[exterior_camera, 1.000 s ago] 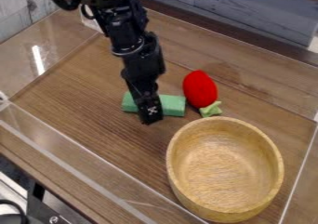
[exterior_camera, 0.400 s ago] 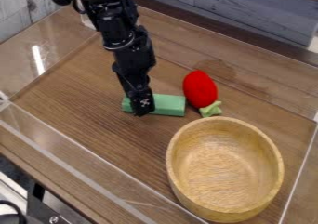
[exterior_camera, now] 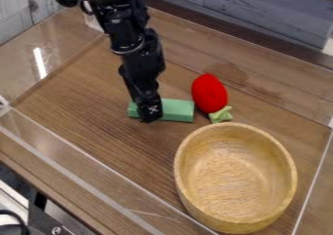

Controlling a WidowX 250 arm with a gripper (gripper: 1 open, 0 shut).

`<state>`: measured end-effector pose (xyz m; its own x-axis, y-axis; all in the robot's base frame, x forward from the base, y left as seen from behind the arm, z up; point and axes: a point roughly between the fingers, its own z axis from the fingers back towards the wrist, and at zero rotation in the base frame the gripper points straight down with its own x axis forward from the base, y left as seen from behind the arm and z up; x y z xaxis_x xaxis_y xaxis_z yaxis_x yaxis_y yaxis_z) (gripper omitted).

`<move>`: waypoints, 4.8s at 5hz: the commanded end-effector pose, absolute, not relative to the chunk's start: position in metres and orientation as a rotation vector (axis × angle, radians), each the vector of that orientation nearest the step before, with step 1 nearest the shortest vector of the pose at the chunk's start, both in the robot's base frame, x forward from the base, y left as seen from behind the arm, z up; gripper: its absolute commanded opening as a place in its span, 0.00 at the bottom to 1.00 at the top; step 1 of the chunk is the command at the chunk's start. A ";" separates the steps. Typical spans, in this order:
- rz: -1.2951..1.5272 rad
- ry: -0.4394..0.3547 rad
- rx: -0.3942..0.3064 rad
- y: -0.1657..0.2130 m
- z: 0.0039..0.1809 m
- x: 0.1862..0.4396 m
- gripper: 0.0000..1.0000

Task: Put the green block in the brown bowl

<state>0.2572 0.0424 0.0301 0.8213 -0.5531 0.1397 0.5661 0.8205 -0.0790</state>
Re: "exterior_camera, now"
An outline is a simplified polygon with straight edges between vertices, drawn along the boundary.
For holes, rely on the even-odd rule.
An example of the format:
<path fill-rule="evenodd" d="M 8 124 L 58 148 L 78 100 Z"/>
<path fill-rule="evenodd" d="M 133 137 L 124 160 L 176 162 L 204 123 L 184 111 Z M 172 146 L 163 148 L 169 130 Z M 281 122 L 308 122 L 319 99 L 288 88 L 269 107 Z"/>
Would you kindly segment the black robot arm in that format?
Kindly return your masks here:
<path fill-rule="evenodd" d="M 137 105 L 139 118 L 151 123 L 163 117 L 157 77 L 165 59 L 157 32 L 147 27 L 149 14 L 143 0 L 56 0 L 82 7 L 93 16 L 111 40 L 111 50 L 121 58 L 119 73 Z"/>

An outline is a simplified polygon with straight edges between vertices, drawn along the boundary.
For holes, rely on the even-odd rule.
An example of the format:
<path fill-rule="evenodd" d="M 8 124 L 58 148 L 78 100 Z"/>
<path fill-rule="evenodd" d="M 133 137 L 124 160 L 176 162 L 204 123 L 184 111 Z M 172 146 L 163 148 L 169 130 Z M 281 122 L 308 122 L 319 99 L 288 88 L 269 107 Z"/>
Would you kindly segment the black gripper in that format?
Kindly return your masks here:
<path fill-rule="evenodd" d="M 152 28 L 144 32 L 115 28 L 111 33 L 112 52 L 121 57 L 120 74 L 137 104 L 139 118 L 151 123 L 163 117 L 163 101 L 157 91 L 157 76 L 165 69 L 159 35 Z"/>

